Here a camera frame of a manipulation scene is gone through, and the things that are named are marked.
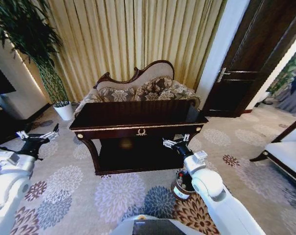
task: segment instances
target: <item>lower shelf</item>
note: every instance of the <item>lower shelf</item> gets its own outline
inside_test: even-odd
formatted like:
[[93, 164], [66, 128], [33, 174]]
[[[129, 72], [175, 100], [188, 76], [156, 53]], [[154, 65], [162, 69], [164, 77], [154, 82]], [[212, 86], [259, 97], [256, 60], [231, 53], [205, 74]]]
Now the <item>lower shelf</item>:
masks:
[[100, 170], [96, 171], [96, 175], [183, 167], [183, 159], [176, 151], [163, 146], [161, 138], [135, 137], [100, 141]]

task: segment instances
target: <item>brass drawer pull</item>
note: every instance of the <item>brass drawer pull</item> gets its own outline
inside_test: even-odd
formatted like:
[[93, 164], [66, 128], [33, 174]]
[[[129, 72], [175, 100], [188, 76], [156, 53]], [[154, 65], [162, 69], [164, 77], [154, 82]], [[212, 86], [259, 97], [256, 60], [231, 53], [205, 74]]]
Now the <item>brass drawer pull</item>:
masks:
[[137, 134], [136, 134], [137, 136], [146, 136], [147, 134], [146, 134], [146, 130], [145, 129], [143, 129], [143, 132], [140, 132], [140, 129], [138, 129], [138, 131], [137, 131]]

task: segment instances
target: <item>beige curtain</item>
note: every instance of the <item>beige curtain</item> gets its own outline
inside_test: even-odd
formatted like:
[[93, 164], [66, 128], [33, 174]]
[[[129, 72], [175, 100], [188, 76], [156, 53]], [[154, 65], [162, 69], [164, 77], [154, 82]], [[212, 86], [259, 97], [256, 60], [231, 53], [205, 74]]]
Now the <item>beige curtain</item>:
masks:
[[63, 40], [56, 67], [70, 99], [80, 101], [110, 72], [126, 81], [134, 67], [169, 60], [175, 80], [199, 82], [224, 0], [48, 0]]

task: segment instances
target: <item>floral carpet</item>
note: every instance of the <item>floral carpet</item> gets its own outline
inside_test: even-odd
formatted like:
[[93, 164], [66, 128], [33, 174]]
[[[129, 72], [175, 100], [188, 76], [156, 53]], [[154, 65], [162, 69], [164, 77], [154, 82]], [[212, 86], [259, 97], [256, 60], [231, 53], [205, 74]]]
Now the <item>floral carpet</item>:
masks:
[[[251, 163], [264, 146], [296, 117], [261, 105], [238, 118], [211, 117], [190, 142], [208, 153], [217, 171], [268, 235], [296, 235], [296, 183], [269, 160]], [[68, 130], [53, 108], [39, 117], [32, 133], [60, 124], [60, 136], [40, 149], [26, 194], [15, 216], [13, 235], [107, 235], [124, 219], [149, 214], [174, 218], [204, 234], [219, 234], [201, 197], [182, 202], [171, 193], [177, 169], [96, 176], [87, 147]], [[100, 142], [95, 141], [98, 151]], [[3, 146], [19, 150], [15, 139]]]

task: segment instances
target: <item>dark wooden console table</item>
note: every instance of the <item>dark wooden console table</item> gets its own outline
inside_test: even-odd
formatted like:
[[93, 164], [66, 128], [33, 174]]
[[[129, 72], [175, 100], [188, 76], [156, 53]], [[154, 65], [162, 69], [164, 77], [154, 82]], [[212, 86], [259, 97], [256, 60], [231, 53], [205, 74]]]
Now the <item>dark wooden console table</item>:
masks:
[[[96, 175], [183, 167], [162, 138], [199, 133], [208, 122], [186, 100], [87, 103], [70, 129], [89, 149]], [[98, 155], [92, 139], [100, 139]]]

